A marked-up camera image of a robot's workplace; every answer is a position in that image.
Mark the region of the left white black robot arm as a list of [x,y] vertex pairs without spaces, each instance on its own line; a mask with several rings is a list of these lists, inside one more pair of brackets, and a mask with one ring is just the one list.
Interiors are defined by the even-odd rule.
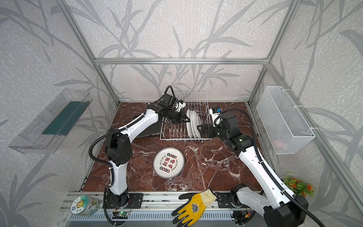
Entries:
[[[88,155],[95,161],[109,166],[111,184],[105,187],[104,199],[111,201],[116,207],[123,207],[129,201],[126,182],[127,164],[132,158],[131,143],[149,126],[163,118],[173,124],[188,122],[184,107],[185,102],[177,99],[172,86],[167,86],[163,95],[148,104],[145,111],[137,118],[119,129],[109,129],[108,133],[96,139],[89,147]],[[93,155],[94,147],[106,139],[105,153],[107,161]]]

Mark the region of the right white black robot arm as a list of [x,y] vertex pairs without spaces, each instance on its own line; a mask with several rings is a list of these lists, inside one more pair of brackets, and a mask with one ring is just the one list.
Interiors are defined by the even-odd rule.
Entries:
[[232,195],[237,204],[246,205],[260,214],[269,227],[298,227],[310,217],[320,227],[324,224],[309,210],[309,203],[297,195],[277,176],[261,155],[256,143],[256,133],[242,133],[235,109],[222,111],[218,107],[209,110],[212,123],[197,126],[199,133],[207,138],[219,138],[249,168],[265,195],[252,191],[247,186],[233,188]]

